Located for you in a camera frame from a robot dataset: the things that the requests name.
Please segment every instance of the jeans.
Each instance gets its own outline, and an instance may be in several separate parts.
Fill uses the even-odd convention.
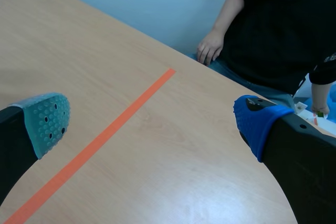
[[[196,54],[189,54],[187,56],[194,60],[197,59]],[[282,92],[280,90],[272,89],[261,85],[256,85],[252,82],[249,82],[244,78],[240,77],[238,74],[234,73],[231,69],[228,68],[228,66],[224,62],[219,63],[218,61],[212,61],[209,68],[239,83],[240,85],[248,88],[249,90],[252,90],[257,94],[262,95],[268,100],[278,105],[287,106],[295,111],[294,100],[290,94]]]

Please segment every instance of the orange tape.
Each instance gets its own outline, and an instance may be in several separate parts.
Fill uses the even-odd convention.
[[[135,112],[164,85],[175,70],[169,69],[154,82],[136,101],[118,116],[102,133],[86,146],[69,164],[60,170],[48,183],[24,203],[4,224],[21,224],[27,221],[64,183],[75,174],[110,138],[130,119]]]

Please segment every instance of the table surface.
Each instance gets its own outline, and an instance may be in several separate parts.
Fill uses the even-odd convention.
[[[78,0],[1,0],[0,106],[65,94],[63,140],[16,184],[10,217],[169,68],[176,74],[27,223],[296,223],[240,138],[246,88]]]

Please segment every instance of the person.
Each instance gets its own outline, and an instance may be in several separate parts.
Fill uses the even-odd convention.
[[[22,175],[55,146],[67,131],[68,99],[48,93],[0,111],[0,206]]]
[[[309,73],[312,109],[328,114],[336,81],[335,10],[333,0],[226,0],[194,58],[291,108]]]

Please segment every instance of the dotted gripper pad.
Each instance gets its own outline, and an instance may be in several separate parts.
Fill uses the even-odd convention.
[[[41,159],[67,132],[70,103],[60,93],[47,93],[11,104],[23,109],[35,154]]]

